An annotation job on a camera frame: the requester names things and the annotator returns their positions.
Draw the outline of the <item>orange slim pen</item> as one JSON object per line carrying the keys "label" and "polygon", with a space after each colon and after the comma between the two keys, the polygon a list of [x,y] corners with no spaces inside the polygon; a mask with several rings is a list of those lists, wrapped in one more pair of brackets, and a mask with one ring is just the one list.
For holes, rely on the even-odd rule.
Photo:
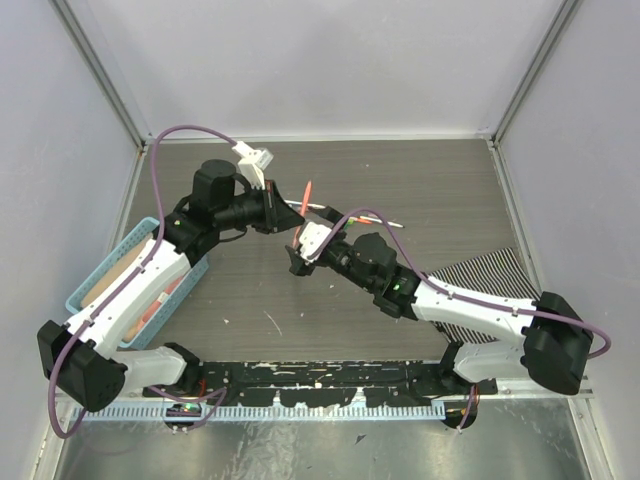
{"label": "orange slim pen", "polygon": [[[305,217],[306,212],[308,210],[309,201],[311,199],[311,193],[312,193],[312,181],[309,180],[307,182],[307,184],[306,184],[305,191],[304,191],[304,194],[303,194],[303,197],[302,197],[302,201],[301,201],[301,204],[300,204],[300,209],[299,209],[299,214],[302,217]],[[302,228],[302,226],[298,226],[296,228],[296,230],[295,230],[294,237],[293,237],[293,240],[292,240],[292,246],[293,247],[296,247],[298,245],[298,236],[299,236],[299,234],[301,232],[301,228]]]}

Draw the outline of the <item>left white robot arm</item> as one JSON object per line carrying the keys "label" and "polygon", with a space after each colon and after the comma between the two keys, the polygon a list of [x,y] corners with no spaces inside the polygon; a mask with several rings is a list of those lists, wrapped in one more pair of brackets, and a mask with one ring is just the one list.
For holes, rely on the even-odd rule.
{"label": "left white robot arm", "polygon": [[47,321],[37,333],[49,381],[48,400],[61,389],[89,412],[139,388],[167,386],[181,397],[201,383],[199,359],[176,343],[154,350],[122,351],[125,334],[161,293],[187,275],[215,246],[222,232],[244,235],[249,228],[278,233],[303,224],[274,181],[265,160],[238,164],[208,160],[195,172],[190,195],[182,198],[153,231],[132,263],[95,300],[67,322]]}

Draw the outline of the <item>white marker lime end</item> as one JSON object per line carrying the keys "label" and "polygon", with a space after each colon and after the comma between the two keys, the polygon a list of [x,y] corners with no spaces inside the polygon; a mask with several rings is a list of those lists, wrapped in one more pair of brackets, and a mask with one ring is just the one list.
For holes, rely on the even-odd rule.
{"label": "white marker lime end", "polygon": [[[288,200],[287,199],[287,200],[285,200],[285,202],[288,205],[293,206],[293,207],[301,207],[303,205],[303,202],[300,202],[300,201],[294,201],[294,200]],[[306,205],[307,205],[308,208],[311,208],[311,209],[323,209],[323,208],[326,208],[325,205],[316,204],[316,203],[307,203]]]}

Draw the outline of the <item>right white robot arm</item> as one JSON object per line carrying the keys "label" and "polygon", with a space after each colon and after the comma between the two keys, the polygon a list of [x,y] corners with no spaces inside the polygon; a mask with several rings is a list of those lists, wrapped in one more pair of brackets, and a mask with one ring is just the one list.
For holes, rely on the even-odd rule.
{"label": "right white robot arm", "polygon": [[447,392],[458,395],[484,380],[524,376],[554,393],[579,392],[593,335],[562,296],[548,291],[538,299],[494,296],[418,275],[377,233],[354,243],[337,235],[314,256],[320,243],[319,236],[308,234],[288,247],[291,273],[308,276],[326,267],[371,294],[374,305],[393,318],[490,337],[488,343],[458,341],[447,348],[439,371]]}

